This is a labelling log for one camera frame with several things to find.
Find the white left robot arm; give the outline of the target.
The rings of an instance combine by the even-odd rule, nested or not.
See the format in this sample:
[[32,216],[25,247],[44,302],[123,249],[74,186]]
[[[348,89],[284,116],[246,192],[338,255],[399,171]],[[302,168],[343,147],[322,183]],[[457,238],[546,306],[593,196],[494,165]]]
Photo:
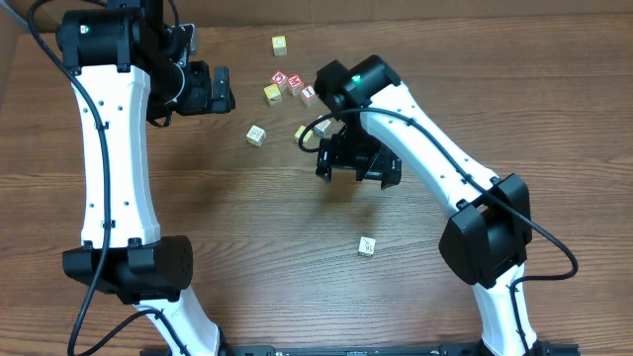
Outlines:
[[149,185],[146,129],[173,115],[226,114],[228,71],[195,61],[196,29],[163,20],[159,1],[92,2],[67,12],[56,40],[80,111],[86,205],[64,273],[146,316],[170,355],[225,355],[192,288],[193,249],[165,236]]

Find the wooden block letter E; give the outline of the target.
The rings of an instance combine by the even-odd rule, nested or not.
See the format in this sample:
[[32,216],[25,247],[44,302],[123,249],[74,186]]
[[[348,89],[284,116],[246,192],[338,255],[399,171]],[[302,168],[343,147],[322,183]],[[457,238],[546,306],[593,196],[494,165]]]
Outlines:
[[330,119],[326,119],[326,120],[322,120],[320,121],[318,124],[316,124],[313,127],[313,132],[315,136],[324,138],[329,130],[331,126],[331,120]]

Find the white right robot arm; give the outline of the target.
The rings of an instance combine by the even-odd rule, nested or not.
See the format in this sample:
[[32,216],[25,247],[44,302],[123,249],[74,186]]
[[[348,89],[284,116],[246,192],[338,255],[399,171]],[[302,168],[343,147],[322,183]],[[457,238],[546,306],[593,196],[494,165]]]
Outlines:
[[335,60],[316,74],[316,95],[343,121],[320,141],[316,175],[335,168],[382,188],[408,166],[436,199],[447,225],[439,242],[453,273],[472,286],[488,355],[526,355],[538,338],[530,325],[523,276],[532,239],[529,191],[516,175],[501,178],[465,153],[417,105],[396,71],[371,55],[352,68]]

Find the green-sided wooden picture block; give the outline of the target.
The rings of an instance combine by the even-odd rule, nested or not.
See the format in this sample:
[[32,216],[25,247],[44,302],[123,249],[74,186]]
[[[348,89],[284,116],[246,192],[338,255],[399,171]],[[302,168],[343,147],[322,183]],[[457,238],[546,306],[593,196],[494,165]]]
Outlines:
[[372,257],[375,254],[376,240],[371,237],[361,236],[358,246],[358,254],[364,257]]

